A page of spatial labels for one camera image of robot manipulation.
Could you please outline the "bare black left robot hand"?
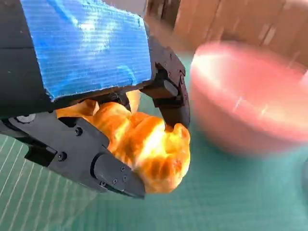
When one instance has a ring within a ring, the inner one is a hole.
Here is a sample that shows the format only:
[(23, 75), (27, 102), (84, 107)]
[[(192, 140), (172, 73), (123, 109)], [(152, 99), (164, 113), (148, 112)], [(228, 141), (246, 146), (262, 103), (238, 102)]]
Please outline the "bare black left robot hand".
[(97, 192), (146, 194), (106, 133), (56, 110), (87, 99), (129, 108), (126, 93), (140, 90), (168, 125), (188, 127), (185, 74), (139, 15), (101, 0), (0, 3), (1, 134), (26, 144), (27, 160)]

